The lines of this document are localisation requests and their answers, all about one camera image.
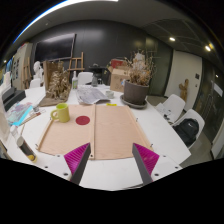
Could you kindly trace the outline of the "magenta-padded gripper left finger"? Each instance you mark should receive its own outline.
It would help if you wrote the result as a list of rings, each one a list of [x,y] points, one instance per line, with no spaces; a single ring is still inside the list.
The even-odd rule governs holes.
[[[78,185],[82,179],[87,161],[91,154],[89,143],[73,149],[65,155],[55,155],[43,169]]]

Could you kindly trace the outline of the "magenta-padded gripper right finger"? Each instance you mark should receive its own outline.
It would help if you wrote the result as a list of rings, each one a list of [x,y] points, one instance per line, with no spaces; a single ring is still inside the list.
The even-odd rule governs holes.
[[[144,186],[181,170],[167,155],[158,155],[137,143],[133,144],[132,153]]]

